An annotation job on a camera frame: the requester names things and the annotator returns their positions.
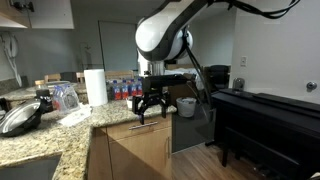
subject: black stand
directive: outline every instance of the black stand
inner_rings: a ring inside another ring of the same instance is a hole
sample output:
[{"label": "black stand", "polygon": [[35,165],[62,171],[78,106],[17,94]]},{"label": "black stand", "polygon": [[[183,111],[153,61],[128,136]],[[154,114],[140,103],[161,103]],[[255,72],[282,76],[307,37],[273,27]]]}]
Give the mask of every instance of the black stand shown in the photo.
[{"label": "black stand", "polygon": [[207,147],[208,147],[208,146],[211,146],[211,145],[214,146],[214,145],[217,145],[217,142],[214,141],[214,140],[211,140],[211,141],[205,142],[204,145],[206,145]]}]

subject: wooden floor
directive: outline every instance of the wooden floor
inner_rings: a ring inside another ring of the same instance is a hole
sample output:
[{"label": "wooden floor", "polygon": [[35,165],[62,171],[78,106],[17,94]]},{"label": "wooden floor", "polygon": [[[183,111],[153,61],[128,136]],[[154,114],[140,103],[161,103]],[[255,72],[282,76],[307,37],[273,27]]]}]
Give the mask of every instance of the wooden floor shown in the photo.
[{"label": "wooden floor", "polygon": [[221,165],[222,151],[216,146],[200,144],[172,155],[174,180],[262,180],[253,164],[244,158],[236,160],[229,153],[227,167]]}]

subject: wooden cabinet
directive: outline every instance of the wooden cabinet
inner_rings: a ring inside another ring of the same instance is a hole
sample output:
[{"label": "wooden cabinet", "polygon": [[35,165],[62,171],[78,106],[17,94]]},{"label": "wooden cabinet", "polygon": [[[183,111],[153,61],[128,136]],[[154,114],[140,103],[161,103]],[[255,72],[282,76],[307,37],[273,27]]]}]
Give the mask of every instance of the wooden cabinet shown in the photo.
[{"label": "wooden cabinet", "polygon": [[90,153],[88,159],[89,180],[112,180],[108,137],[103,129],[92,132]]},{"label": "wooden cabinet", "polygon": [[88,179],[171,179],[171,132],[171,114],[95,130]]},{"label": "wooden cabinet", "polygon": [[9,0],[0,0],[0,27],[29,27],[33,29],[74,29],[70,0],[13,0],[32,2],[35,12],[18,11]]},{"label": "wooden cabinet", "polygon": [[25,14],[11,7],[8,0],[0,0],[0,27],[31,27]]},{"label": "wooden cabinet", "polygon": [[170,179],[171,128],[110,142],[114,180]]}]

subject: white cloth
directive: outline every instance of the white cloth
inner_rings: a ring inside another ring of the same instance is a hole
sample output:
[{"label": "white cloth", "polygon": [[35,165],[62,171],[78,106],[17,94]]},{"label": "white cloth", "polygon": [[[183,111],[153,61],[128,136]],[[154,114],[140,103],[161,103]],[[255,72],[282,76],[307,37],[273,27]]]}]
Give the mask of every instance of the white cloth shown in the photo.
[{"label": "white cloth", "polygon": [[89,104],[82,105],[80,104],[80,109],[70,113],[68,116],[64,117],[63,119],[59,120],[58,123],[64,125],[64,126],[74,126],[81,121],[85,120],[91,115],[92,108]]}]

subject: trash can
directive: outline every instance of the trash can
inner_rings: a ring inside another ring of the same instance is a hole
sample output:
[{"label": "trash can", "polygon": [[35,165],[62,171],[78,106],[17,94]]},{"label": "trash can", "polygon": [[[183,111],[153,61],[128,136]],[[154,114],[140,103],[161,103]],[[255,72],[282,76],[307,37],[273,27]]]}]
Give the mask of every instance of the trash can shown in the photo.
[{"label": "trash can", "polygon": [[178,98],[177,100],[178,114],[182,117],[192,117],[196,107],[196,99],[191,97]]}]

